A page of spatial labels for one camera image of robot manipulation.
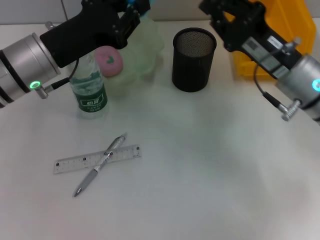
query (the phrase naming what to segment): black mesh pen cup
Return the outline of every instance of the black mesh pen cup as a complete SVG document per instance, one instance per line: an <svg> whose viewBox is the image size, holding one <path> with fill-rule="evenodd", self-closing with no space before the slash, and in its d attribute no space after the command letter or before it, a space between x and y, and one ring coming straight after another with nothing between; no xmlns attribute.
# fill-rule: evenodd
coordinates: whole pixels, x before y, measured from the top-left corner
<svg viewBox="0 0 320 240"><path fill-rule="evenodd" d="M173 47L173 84L184 92L200 91L208 84L215 37L201 28L187 28L175 35Z"/></svg>

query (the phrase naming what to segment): green bottle label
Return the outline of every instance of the green bottle label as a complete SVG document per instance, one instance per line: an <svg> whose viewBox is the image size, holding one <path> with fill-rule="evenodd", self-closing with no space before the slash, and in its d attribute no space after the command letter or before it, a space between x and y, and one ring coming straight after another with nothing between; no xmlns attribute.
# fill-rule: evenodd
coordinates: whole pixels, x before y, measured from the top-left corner
<svg viewBox="0 0 320 240"><path fill-rule="evenodd" d="M95 113L103 109L108 102L105 85L92 95L79 95L74 93L76 100L78 101L79 108L87 113Z"/></svg>

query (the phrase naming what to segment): pink ball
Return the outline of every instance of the pink ball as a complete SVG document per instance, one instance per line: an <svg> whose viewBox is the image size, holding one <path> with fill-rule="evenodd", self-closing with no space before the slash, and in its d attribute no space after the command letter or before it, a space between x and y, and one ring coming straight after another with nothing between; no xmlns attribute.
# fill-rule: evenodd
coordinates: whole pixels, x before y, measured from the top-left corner
<svg viewBox="0 0 320 240"><path fill-rule="evenodd" d="M97 48L94 58L100 67L102 75L105 77L113 77L124 68L124 62L120 53L112 46Z"/></svg>

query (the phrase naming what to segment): white wall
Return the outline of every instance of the white wall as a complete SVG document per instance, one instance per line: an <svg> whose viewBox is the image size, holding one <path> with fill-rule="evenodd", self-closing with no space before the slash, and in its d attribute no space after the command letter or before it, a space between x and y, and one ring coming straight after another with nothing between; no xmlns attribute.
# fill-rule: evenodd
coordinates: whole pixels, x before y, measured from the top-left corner
<svg viewBox="0 0 320 240"><path fill-rule="evenodd" d="M0 0L0 24L30 24L65 21L61 0ZM81 10L81 0L63 0L68 17ZM201 20L201 0L155 0L150 16L154 20ZM320 17L320 0L305 0L313 17Z"/></svg>

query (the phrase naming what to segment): pen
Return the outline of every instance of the pen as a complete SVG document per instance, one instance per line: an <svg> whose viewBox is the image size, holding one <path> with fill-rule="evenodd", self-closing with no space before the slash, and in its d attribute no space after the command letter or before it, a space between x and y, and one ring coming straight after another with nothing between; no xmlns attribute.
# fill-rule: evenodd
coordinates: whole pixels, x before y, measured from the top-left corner
<svg viewBox="0 0 320 240"><path fill-rule="evenodd" d="M108 149L104 152L103 157L99 160L97 166L95 166L89 174L83 179L83 181L79 184L79 186L75 189L73 196L76 197L80 193L82 193L92 182L93 179L98 175L101 169L106 165L108 160L112 157L113 150L118 149L126 140L127 133L122 134L117 137L113 143L108 147Z"/></svg>

